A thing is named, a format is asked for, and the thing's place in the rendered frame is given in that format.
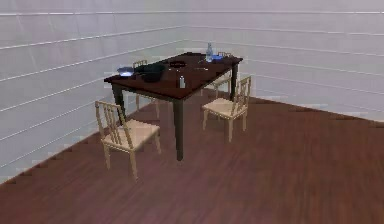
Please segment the black pan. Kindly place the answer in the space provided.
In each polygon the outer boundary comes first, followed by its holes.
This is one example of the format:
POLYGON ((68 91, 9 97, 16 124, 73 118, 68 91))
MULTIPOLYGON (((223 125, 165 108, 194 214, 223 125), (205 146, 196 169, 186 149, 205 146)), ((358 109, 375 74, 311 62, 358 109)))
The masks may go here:
POLYGON ((161 63, 141 65, 134 69, 141 79, 148 83, 160 81, 164 70, 165 65, 161 63))

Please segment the dark brown wooden table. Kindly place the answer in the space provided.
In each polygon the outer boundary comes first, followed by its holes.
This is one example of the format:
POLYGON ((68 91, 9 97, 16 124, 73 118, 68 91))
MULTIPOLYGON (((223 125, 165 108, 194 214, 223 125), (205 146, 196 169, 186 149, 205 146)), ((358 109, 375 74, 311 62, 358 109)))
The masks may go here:
POLYGON ((146 83, 137 75, 121 77, 112 75, 104 79, 112 86, 115 103, 124 107, 123 91, 138 93, 173 103, 173 117, 175 126, 175 141, 177 160, 183 160, 183 109, 184 102, 200 90, 204 70, 194 68, 207 68, 209 72, 232 71, 230 99, 234 99, 238 65, 240 57, 226 57, 221 60, 206 62, 206 55, 202 53, 187 52, 162 60, 166 66, 162 78, 158 82, 146 83), (180 88, 179 78, 185 78, 185 88, 180 88))

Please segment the light wooden chair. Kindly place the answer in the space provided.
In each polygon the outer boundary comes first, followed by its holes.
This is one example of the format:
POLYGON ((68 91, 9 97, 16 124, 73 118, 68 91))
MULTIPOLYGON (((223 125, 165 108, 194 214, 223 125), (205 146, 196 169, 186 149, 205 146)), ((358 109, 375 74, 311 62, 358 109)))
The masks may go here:
POLYGON ((160 127, 135 119, 126 120, 120 105, 104 101, 96 101, 94 105, 106 167, 111 168, 111 150, 128 153, 132 175, 138 179, 136 152, 153 140, 157 152, 162 153, 160 127))
POLYGON ((215 97, 218 97, 219 87, 223 84, 226 84, 228 92, 231 92, 232 75, 227 75, 223 72, 204 71, 202 73, 202 78, 203 82, 200 86, 200 94, 203 94, 203 90, 206 86, 212 86, 215 91, 215 97))
POLYGON ((213 114, 219 118, 228 121, 228 141, 231 142, 233 138, 234 120, 242 118, 242 130, 247 128, 247 115, 249 96, 251 90, 251 77, 247 76, 237 82, 235 88, 235 95, 233 100, 224 98, 217 98, 210 103, 202 106, 203 109, 203 124, 202 128, 206 128, 208 115, 213 114))
MULTIPOLYGON (((133 62, 133 68, 136 69, 139 66, 143 66, 143 65, 147 65, 147 64, 148 64, 148 62, 146 59, 139 60, 139 61, 133 62)), ((151 103, 153 103, 155 105, 156 117, 159 118, 160 117, 159 104, 158 104, 157 100, 153 97, 136 94, 136 97, 135 97, 136 109, 137 110, 140 109, 140 98, 141 97, 149 99, 151 101, 151 103)))

